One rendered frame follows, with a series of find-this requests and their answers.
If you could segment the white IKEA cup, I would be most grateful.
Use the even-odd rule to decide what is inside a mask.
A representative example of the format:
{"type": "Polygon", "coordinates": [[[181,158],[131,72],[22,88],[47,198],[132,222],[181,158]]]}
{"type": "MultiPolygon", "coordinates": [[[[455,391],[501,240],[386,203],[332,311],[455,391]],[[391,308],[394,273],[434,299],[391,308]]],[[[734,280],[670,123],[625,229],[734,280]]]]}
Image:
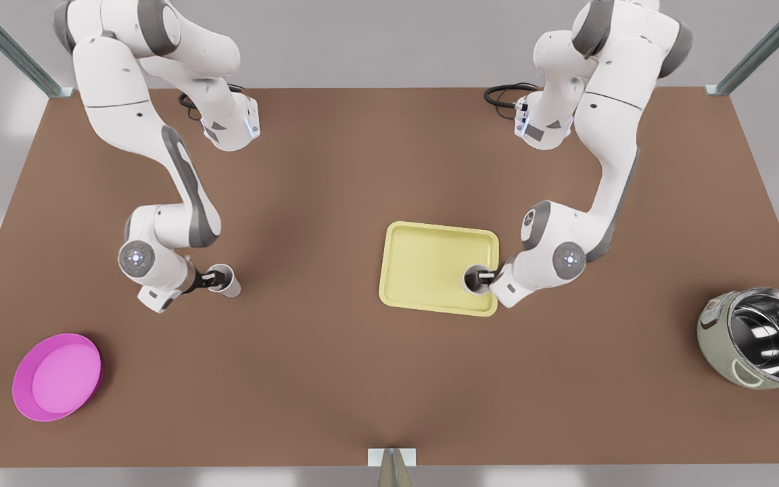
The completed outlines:
{"type": "Polygon", "coordinates": [[[216,263],[208,268],[208,271],[213,274],[213,285],[208,286],[208,290],[229,298],[235,298],[240,295],[241,284],[229,265],[216,263]]]}
{"type": "Polygon", "coordinates": [[[488,269],[485,265],[474,264],[467,268],[463,275],[463,287],[473,295],[481,296],[490,292],[491,283],[479,283],[476,280],[476,271],[484,268],[488,269]]]}

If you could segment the yellow rectangular tray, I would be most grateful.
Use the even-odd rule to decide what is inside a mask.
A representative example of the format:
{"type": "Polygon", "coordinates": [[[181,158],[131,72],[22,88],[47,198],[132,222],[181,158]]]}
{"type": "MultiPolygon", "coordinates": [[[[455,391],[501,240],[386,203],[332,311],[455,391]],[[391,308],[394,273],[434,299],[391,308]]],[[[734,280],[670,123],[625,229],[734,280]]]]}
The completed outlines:
{"type": "Polygon", "coordinates": [[[378,296],[389,307],[467,317],[491,317],[498,301],[472,294],[464,283],[469,267],[493,269],[500,240],[488,230],[396,221],[388,228],[378,296]]]}

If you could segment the pink round bowl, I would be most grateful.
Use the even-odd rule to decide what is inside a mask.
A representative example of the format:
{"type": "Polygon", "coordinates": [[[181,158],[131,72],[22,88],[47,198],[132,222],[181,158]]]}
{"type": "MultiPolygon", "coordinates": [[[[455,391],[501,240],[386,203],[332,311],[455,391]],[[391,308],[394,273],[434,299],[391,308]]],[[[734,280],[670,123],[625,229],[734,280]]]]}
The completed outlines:
{"type": "Polygon", "coordinates": [[[56,421],[83,407],[103,376],[104,363],[92,340],[77,333],[54,335],[22,358],[12,380],[12,400],[25,418],[56,421]]]}

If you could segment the green pot with steel interior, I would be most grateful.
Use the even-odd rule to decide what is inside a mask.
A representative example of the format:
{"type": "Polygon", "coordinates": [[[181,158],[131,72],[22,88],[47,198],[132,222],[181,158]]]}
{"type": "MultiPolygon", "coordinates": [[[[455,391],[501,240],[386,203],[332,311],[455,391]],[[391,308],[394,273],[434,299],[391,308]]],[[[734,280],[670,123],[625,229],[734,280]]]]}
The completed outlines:
{"type": "Polygon", "coordinates": [[[742,388],[779,388],[779,289],[732,291],[708,301],[697,320],[705,360],[742,388]]]}

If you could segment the silver frame post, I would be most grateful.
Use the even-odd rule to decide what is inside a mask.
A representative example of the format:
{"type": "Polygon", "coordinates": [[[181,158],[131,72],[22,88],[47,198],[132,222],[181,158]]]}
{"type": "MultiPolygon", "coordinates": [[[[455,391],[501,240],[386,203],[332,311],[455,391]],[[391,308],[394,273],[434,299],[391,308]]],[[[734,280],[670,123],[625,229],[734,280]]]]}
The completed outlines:
{"type": "Polygon", "coordinates": [[[73,87],[63,87],[57,83],[1,25],[0,52],[49,98],[64,99],[73,95],[73,87]]]}
{"type": "Polygon", "coordinates": [[[748,54],[724,75],[721,81],[713,85],[705,85],[705,92],[710,96],[731,95],[748,77],[754,74],[761,65],[779,49],[779,21],[749,50],[748,54]]]}
{"type": "Polygon", "coordinates": [[[408,467],[417,465],[417,450],[368,449],[367,465],[379,467],[377,487],[413,487],[408,467]]]}

